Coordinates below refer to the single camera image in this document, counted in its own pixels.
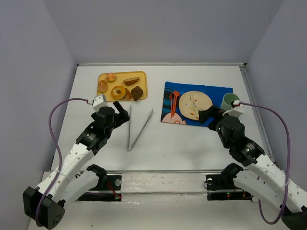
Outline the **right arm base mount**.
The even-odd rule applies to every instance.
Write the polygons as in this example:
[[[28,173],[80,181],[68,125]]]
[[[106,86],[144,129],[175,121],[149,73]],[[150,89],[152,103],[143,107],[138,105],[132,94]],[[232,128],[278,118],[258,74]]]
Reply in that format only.
[[[236,187],[234,179],[243,168],[235,163],[226,166],[221,173],[206,175],[203,187],[208,191],[208,201],[249,200],[253,196],[245,190]]]

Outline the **glazed donut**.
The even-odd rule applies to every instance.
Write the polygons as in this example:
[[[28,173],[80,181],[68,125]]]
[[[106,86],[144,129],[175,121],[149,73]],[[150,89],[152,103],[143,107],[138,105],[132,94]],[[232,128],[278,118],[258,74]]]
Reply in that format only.
[[[111,96],[114,100],[121,100],[126,96],[126,89],[123,86],[115,86],[111,90]]]

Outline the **small croissant piece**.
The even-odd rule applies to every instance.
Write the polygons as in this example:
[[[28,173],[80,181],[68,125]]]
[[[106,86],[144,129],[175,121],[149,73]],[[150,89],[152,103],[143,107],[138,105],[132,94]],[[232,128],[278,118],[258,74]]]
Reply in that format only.
[[[130,91],[126,88],[125,89],[125,97],[123,98],[124,100],[130,100],[131,99],[131,93]]]

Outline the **beige floral plate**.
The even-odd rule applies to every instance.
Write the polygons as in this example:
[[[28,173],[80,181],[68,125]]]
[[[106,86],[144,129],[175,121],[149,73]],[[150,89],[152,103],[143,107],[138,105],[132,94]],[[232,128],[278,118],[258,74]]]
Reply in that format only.
[[[209,109],[213,105],[211,98],[203,92],[189,91],[180,96],[179,111],[190,120],[199,119],[199,111]]]

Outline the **metal tongs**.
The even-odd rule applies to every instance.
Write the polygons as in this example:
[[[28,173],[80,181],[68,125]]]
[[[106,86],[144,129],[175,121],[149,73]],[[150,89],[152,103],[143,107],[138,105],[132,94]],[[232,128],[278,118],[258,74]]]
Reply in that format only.
[[[148,125],[148,123],[150,122],[152,116],[153,116],[153,113],[154,113],[154,109],[152,109],[150,111],[150,114],[146,120],[146,122],[144,123],[142,129],[140,130],[139,134],[137,135],[135,141],[133,144],[130,143],[130,138],[131,138],[131,118],[132,118],[132,105],[130,105],[130,108],[129,108],[129,116],[130,116],[130,120],[129,120],[129,131],[128,131],[128,151],[132,151],[133,148],[135,147],[138,139],[140,138],[141,134],[144,132],[146,126]]]

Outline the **half baguette slice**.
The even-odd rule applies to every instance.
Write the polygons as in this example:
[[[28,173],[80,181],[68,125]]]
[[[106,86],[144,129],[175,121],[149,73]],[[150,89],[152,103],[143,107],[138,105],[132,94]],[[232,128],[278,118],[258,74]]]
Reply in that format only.
[[[123,83],[126,86],[131,86],[131,85],[137,83],[139,81],[139,79],[140,79],[139,77],[128,78],[128,79],[124,79]]]

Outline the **blue patterned placemat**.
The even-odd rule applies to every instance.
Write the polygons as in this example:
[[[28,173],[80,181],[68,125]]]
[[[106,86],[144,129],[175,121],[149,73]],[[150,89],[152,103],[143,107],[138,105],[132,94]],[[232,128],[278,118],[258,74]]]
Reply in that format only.
[[[212,118],[208,119],[203,125],[200,124],[196,120],[190,120],[185,118],[179,111],[179,99],[180,96],[177,98],[177,107],[175,111],[175,116],[171,118],[171,102],[169,99],[170,94],[174,91],[178,91],[180,96],[189,91],[199,91],[203,92],[208,95],[213,105],[220,106],[223,96],[226,93],[232,93],[232,88],[227,87],[217,87],[217,86],[205,86],[205,85],[193,85],[193,84],[181,84],[181,83],[173,83],[173,82],[166,82],[164,88],[164,96],[163,96],[163,105],[162,105],[162,113],[161,113],[161,122],[163,123],[171,123],[171,124],[179,124],[179,125],[189,125],[189,126],[201,126],[206,127],[212,122]]]

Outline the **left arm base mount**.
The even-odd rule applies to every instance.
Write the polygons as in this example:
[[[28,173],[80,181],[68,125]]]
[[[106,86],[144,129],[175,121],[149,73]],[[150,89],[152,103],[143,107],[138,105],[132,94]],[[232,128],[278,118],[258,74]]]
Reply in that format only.
[[[98,182],[88,192],[81,195],[77,201],[97,202],[120,202],[122,199],[121,183],[122,176],[119,174],[108,175],[104,168],[92,164],[87,167],[86,172],[92,172],[98,176]]]

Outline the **green cup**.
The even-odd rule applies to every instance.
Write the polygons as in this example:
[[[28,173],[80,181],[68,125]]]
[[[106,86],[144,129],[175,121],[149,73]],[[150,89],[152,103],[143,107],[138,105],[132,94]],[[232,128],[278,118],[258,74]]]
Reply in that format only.
[[[222,99],[222,102],[221,102],[221,105],[220,105],[220,109],[224,112],[231,109],[231,102],[235,101],[235,100],[239,100],[239,97],[236,94],[226,93],[223,96],[223,99]]]

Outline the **yellow tray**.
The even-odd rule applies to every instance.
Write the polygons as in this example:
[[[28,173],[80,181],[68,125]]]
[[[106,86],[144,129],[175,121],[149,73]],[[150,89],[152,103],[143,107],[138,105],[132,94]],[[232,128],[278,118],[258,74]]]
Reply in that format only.
[[[145,74],[145,72],[143,71],[130,71],[130,72],[114,72],[116,75],[117,75],[117,79],[110,83],[110,82],[107,82],[108,83],[108,90],[104,93],[101,93],[99,92],[98,90],[96,90],[96,94],[99,95],[99,94],[104,94],[106,96],[106,100],[109,101],[109,102],[113,102],[113,101],[116,101],[112,98],[111,96],[111,90],[115,87],[115,86],[123,86],[125,88],[127,88],[130,92],[133,88],[135,88],[136,86],[139,86],[142,88],[143,90],[143,95],[142,97],[139,99],[145,99],[147,97],[147,76]],[[106,81],[106,75],[108,73],[102,73],[98,76],[98,82],[97,82],[97,86],[98,86],[98,83],[99,81],[101,80],[105,80]],[[128,79],[128,78],[133,78],[133,77],[139,77],[139,81],[131,86],[126,86],[124,83],[123,83],[123,80],[124,79]]]

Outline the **orange plastic spoon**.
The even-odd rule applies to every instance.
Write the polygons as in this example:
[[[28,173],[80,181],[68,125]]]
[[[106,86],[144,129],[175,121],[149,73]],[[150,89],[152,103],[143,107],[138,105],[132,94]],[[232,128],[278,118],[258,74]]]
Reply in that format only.
[[[177,98],[180,96],[180,93],[176,90],[174,90],[169,98],[171,101],[171,118],[175,116],[175,111],[176,111],[176,107],[177,107]]]

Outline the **round bun top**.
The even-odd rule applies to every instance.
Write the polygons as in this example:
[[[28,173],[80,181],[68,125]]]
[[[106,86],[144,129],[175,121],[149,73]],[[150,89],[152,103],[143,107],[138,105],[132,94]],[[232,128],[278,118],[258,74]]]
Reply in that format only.
[[[108,73],[108,74],[106,75],[106,81],[107,81],[107,82],[112,83],[112,82],[114,82],[116,79],[117,79],[117,75],[116,75],[115,73]]]

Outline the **dark brown bread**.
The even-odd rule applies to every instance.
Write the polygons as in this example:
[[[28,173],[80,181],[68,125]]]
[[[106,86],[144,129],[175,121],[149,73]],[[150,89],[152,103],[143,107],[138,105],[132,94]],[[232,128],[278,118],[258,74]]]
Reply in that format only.
[[[142,90],[141,87],[136,86],[135,88],[133,88],[131,90],[130,93],[131,93],[131,96],[132,96],[133,100],[134,101],[138,101],[142,97],[142,95],[143,95],[143,90]]]

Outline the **round bun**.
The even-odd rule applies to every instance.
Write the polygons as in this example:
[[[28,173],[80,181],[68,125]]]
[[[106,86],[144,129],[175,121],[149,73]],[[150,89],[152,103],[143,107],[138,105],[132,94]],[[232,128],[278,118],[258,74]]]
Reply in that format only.
[[[100,80],[97,86],[97,90],[101,93],[104,93],[108,90],[108,83],[105,80]]]
[[[115,73],[108,73],[108,74],[106,75],[106,81],[107,81],[107,82],[112,83],[112,82],[114,82],[116,79],[117,79],[117,75],[116,75]]]

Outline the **round bun left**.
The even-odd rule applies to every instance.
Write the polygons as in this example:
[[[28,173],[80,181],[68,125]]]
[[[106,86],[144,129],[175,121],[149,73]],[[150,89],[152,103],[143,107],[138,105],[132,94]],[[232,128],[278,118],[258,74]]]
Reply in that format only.
[[[100,80],[97,86],[97,90],[101,93],[104,93],[108,90],[108,83],[105,80]]]

